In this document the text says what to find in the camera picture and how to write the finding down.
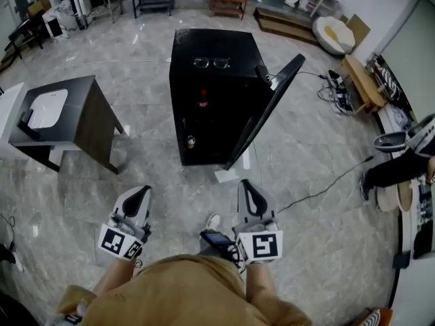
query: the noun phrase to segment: shelf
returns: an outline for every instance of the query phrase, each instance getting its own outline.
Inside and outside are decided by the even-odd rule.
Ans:
[[[119,7],[119,3],[116,4],[112,4],[111,5],[111,12],[114,13],[116,11],[116,9]],[[110,9],[108,7],[101,7],[97,10],[91,11],[87,16],[87,17],[98,17],[98,16],[104,16],[106,14],[110,14]]]
[[[211,11],[216,14],[234,14],[237,16],[243,13],[243,10],[241,8],[215,7],[215,6],[211,8]]]
[[[164,8],[171,5],[171,0],[139,0],[136,8],[146,10],[150,8]]]

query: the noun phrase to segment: gray tile floor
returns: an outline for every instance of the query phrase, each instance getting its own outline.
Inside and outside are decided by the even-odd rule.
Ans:
[[[88,288],[110,257],[95,249],[101,222],[116,197],[137,185],[154,188],[153,234],[142,259],[148,264],[178,253],[195,253],[197,235],[212,212],[224,232],[236,221],[237,181],[219,184],[219,166],[180,165],[169,92],[169,58],[175,29],[216,28],[252,32],[272,74],[297,53],[303,70],[324,73],[338,60],[299,41],[263,33],[251,16],[209,17],[205,10],[123,15],[100,19],[62,43],[45,42],[0,74],[2,88],[30,87],[94,74],[129,136],[117,136],[115,176],[80,152],[69,152],[58,174],[35,162],[4,160],[0,166],[1,213],[16,217],[16,246],[26,272],[0,266],[0,283],[41,321],[68,284]],[[301,74],[256,138],[262,178],[252,147],[252,173],[279,206],[318,192],[337,175],[374,153],[375,121],[337,116],[316,92],[322,81]],[[392,287],[397,219],[374,202],[363,204],[357,168],[327,194],[279,215],[284,258],[273,262],[282,298],[297,303],[316,325],[341,325],[363,308],[385,306]],[[11,232],[0,222],[0,240]]]

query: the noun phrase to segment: black chair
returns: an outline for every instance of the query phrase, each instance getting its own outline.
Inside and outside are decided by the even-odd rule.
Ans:
[[[45,24],[42,19],[42,15],[44,14],[44,11],[38,12],[34,17],[29,18],[28,20],[24,21],[20,24],[10,35],[9,35],[9,44],[6,48],[9,48],[10,46],[14,47],[14,56],[10,62],[10,65],[16,60],[17,57],[20,57],[22,59],[20,48],[16,45],[16,40],[19,38],[20,35],[24,37],[22,40],[22,44],[27,44],[32,40],[36,40],[37,44],[41,48],[42,43],[40,39],[41,33],[45,29]]]

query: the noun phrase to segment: power cord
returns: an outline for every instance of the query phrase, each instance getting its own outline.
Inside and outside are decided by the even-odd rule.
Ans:
[[[326,76],[325,76],[325,75],[318,75],[318,74],[316,74],[316,73],[310,73],[310,72],[308,72],[308,71],[299,71],[299,72],[297,73],[297,75],[299,75],[300,73],[308,73],[309,75],[317,76],[317,77],[320,77],[321,79],[326,79]]]
[[[256,153],[258,169],[260,170],[260,185],[261,185],[261,187],[263,187],[263,174],[262,174],[262,172],[261,172],[260,161],[258,160],[257,148],[256,148],[256,141],[253,140],[252,142],[254,143],[254,152]]]
[[[299,75],[300,73],[308,73],[309,75],[317,76],[317,77],[319,77],[319,78],[321,78],[321,79],[326,79],[326,76],[325,76],[325,75],[318,75],[318,74],[316,74],[316,73],[309,73],[308,71],[299,71],[299,72],[296,74],[296,76]],[[272,73],[270,73],[269,76],[272,76],[272,78],[276,77],[276,75],[273,75]]]
[[[6,219],[6,217],[4,217],[2,214],[0,214],[0,216],[11,227],[11,230],[12,230],[12,241],[9,244],[9,251],[13,251],[14,250],[14,246],[15,246],[15,243],[14,243],[15,242],[15,231],[14,231],[15,217],[14,216],[9,216],[9,219]]]
[[[331,86],[322,87],[317,91],[317,97],[330,104],[331,110],[336,115],[352,116],[352,113],[345,113],[338,108],[338,101],[334,98],[332,92],[329,95],[329,99],[325,98],[322,94],[324,90],[331,90]]]
[[[374,155],[374,156],[367,157],[367,158],[366,158],[365,160],[363,160],[362,162],[360,162],[360,163],[354,165],[352,168],[350,168],[349,170],[345,171],[342,175],[340,175],[339,177],[337,177],[337,178],[335,179],[335,181],[334,181],[333,183],[331,183],[331,184],[330,184],[326,189],[324,189],[323,191],[320,191],[319,193],[313,194],[312,196],[307,196],[307,197],[304,197],[304,198],[302,198],[302,199],[295,200],[294,202],[291,202],[289,205],[287,205],[287,206],[283,207],[281,210],[279,210],[279,211],[277,212],[277,214],[279,214],[281,211],[284,211],[284,210],[286,210],[286,209],[291,208],[291,207],[294,206],[295,204],[298,204],[298,203],[300,203],[300,202],[303,202],[304,200],[307,200],[307,199],[310,199],[310,198],[314,198],[314,197],[320,196],[321,194],[326,193],[327,191],[329,191],[329,189],[330,189],[332,186],[334,186],[334,185],[337,183],[338,180],[340,180],[342,177],[344,177],[347,173],[350,173],[350,172],[351,172],[353,169],[355,169],[357,166],[360,166],[361,164],[364,164],[364,163],[367,163],[367,162],[371,161],[371,160],[372,160],[373,158],[375,158],[377,155],[379,155],[379,153],[377,153],[377,154]]]

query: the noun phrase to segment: person's leg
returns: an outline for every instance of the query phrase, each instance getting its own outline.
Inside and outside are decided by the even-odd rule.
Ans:
[[[428,161],[429,158],[418,156],[410,149],[400,157],[369,169],[360,180],[363,198],[368,199],[368,192],[374,186],[388,187],[419,177],[426,172]]]
[[[207,220],[207,224],[201,233],[218,233],[217,229],[219,225],[220,216],[217,213],[213,213]],[[213,248],[201,235],[199,236],[199,251],[198,255],[221,257],[220,252]]]
[[[124,261],[123,259],[115,258],[109,269],[95,285],[93,293],[101,295],[130,281],[135,269],[135,262],[136,259]]]

